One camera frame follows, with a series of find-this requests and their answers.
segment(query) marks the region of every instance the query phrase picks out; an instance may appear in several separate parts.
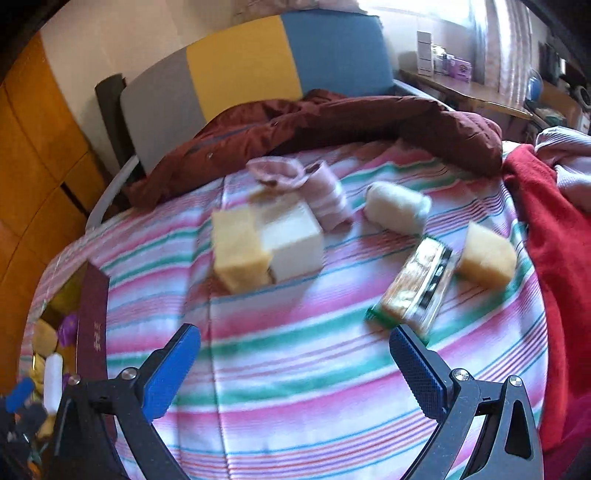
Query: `rolled pink striped sock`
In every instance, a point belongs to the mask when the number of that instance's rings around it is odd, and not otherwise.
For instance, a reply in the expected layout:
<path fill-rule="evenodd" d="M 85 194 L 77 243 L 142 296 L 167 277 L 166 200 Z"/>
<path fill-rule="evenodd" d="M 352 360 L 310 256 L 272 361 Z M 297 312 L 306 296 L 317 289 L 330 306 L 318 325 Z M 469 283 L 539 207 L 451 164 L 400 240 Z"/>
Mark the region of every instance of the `rolled pink striped sock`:
<path fill-rule="evenodd" d="M 330 232 L 337 225 L 351 221 L 353 210 L 343 186 L 326 162 L 306 167 L 306 174 L 308 179 L 298 193 L 308 203 L 320 226 Z"/>
<path fill-rule="evenodd" d="M 350 221 L 353 210 L 340 180 L 326 162 L 304 167 L 293 158 L 261 157 L 246 165 L 263 185 L 278 193 L 297 192 L 310 206 L 325 231 Z"/>

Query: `rolled white sock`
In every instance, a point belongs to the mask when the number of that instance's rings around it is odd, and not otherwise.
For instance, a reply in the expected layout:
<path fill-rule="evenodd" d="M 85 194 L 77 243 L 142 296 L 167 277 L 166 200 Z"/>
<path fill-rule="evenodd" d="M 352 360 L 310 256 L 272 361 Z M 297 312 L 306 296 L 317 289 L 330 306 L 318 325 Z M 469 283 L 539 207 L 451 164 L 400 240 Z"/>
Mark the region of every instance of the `rolled white sock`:
<path fill-rule="evenodd" d="M 388 181 L 375 181 L 365 193 L 365 216 L 383 228 L 420 235 L 431 211 L 427 195 Z"/>

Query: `wooden wardrobe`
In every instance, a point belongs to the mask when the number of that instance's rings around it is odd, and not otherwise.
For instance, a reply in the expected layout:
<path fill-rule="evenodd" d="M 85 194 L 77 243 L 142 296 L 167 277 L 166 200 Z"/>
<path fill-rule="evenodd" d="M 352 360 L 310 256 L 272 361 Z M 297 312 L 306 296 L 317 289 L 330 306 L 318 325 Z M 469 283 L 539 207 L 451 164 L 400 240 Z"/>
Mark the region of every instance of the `wooden wardrobe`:
<path fill-rule="evenodd" d="M 0 85 L 0 393 L 15 384 L 45 267 L 84 234 L 105 188 L 37 33 Z"/>

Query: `metal screw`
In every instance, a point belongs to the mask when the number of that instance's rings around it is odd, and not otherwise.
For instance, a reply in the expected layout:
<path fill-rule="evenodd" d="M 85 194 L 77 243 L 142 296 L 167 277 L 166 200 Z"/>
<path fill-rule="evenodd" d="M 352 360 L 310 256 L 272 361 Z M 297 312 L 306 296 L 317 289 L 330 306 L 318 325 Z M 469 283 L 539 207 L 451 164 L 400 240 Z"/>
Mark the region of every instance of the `metal screw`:
<path fill-rule="evenodd" d="M 452 375 L 456 380 L 460 382 L 465 382 L 466 380 L 470 379 L 470 374 L 468 373 L 468 370 L 464 370 L 463 368 L 456 368 L 452 372 Z"/>
<path fill-rule="evenodd" d="M 133 380 L 135 377 L 138 376 L 138 371 L 136 368 L 129 367 L 126 368 L 121 372 L 121 378 L 123 380 Z"/>
<path fill-rule="evenodd" d="M 70 378 L 68 378 L 68 385 L 77 385 L 80 383 L 80 375 L 72 375 Z"/>
<path fill-rule="evenodd" d="M 517 375 L 511 375 L 509 377 L 509 383 L 514 387 L 520 387 L 523 385 L 523 380 L 520 379 Z"/>

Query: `pink striped blanket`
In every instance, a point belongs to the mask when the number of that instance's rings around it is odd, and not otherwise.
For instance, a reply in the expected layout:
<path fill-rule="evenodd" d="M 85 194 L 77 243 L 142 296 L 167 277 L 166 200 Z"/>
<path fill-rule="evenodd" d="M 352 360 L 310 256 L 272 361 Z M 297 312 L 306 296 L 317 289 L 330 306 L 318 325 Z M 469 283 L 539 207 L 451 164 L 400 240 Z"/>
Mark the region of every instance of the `pink striped blanket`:
<path fill-rule="evenodd" d="M 315 275 L 230 296 L 212 278 L 213 209 L 246 201 L 245 171 L 150 213 L 130 210 L 66 248 L 38 286 L 22 346 L 44 300 L 90 259 L 111 278 L 110 376 L 140 365 L 183 322 L 203 346 L 168 413 L 154 422 L 193 479 L 398 479 L 434 429 L 388 351 L 388 332 L 364 320 L 413 248 L 363 216 L 365 190 L 396 181 L 433 199 L 427 232 L 461 249 L 469 220 L 509 236 L 517 274 L 505 291 L 454 279 L 430 348 L 476 378 L 523 377 L 536 418 L 547 374 L 547 333 L 524 231 L 500 179 L 477 179 L 423 150 L 393 142 L 349 144 L 294 155 L 327 161 L 342 179 L 354 222 L 326 235 Z M 459 478 L 478 436 L 470 431 L 450 476 Z M 131 478 L 141 478 L 119 436 Z"/>

